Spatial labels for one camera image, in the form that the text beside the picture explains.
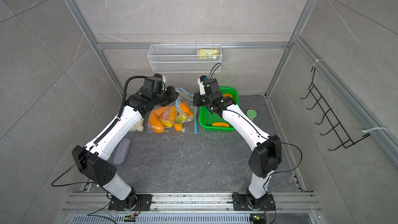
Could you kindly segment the large orange mango top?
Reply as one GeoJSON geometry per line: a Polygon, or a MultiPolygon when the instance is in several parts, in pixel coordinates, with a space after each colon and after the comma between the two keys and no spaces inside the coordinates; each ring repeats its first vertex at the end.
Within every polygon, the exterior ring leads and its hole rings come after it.
{"type": "Polygon", "coordinates": [[[188,117],[192,117],[194,115],[193,112],[191,111],[191,109],[189,108],[189,106],[186,103],[184,103],[184,102],[181,103],[181,110],[188,117]]]}

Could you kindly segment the spare clear plastic bag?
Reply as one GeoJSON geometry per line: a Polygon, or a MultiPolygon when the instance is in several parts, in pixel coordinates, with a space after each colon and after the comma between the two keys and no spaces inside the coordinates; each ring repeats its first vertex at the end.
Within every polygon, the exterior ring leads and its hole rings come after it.
{"type": "Polygon", "coordinates": [[[183,124],[193,121],[197,113],[197,107],[193,105],[194,95],[182,88],[176,88],[175,90],[179,93],[179,96],[175,101],[175,118],[173,122],[175,124],[183,124]]]}

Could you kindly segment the clear zip-top bag blue zipper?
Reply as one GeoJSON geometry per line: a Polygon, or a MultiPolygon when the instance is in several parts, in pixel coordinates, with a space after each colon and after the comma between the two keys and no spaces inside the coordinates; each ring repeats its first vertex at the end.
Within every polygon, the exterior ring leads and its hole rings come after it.
{"type": "Polygon", "coordinates": [[[171,129],[174,129],[176,132],[182,132],[184,130],[183,124],[175,124],[175,107],[174,106],[166,106],[162,108],[158,108],[153,110],[152,112],[156,113],[159,119],[163,122],[165,128],[163,132],[168,132],[171,129]]]}

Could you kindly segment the yellow mango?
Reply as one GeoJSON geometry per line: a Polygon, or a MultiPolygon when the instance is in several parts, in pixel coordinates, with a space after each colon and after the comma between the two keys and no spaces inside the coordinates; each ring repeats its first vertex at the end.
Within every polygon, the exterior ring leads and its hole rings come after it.
{"type": "Polygon", "coordinates": [[[221,127],[221,128],[229,128],[230,125],[226,122],[213,122],[212,123],[213,127],[221,127]]]}

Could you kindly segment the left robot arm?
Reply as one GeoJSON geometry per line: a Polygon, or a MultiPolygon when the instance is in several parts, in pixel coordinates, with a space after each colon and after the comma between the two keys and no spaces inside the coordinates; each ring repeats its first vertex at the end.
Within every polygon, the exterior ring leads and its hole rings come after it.
{"type": "Polygon", "coordinates": [[[127,95],[129,83],[134,79],[137,76],[126,80],[120,110],[113,121],[92,141],[72,151],[78,171],[123,203],[134,202],[134,192],[108,162],[111,154],[129,130],[156,106],[167,106],[179,96],[174,87],[165,85],[166,77],[160,74],[141,76],[143,86],[135,94],[127,95]]]}

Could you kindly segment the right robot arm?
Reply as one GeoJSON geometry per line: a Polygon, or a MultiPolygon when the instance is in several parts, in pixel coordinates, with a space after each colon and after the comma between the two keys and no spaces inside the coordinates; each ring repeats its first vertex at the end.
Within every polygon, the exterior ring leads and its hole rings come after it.
{"type": "Polygon", "coordinates": [[[247,194],[253,200],[263,198],[267,194],[267,186],[272,174],[282,162],[282,147],[279,139],[273,140],[256,126],[240,109],[233,97],[224,95],[215,78],[201,76],[198,79],[198,85],[200,91],[194,94],[194,105],[217,114],[230,124],[250,147],[252,154],[248,163],[252,178],[247,194]]]}

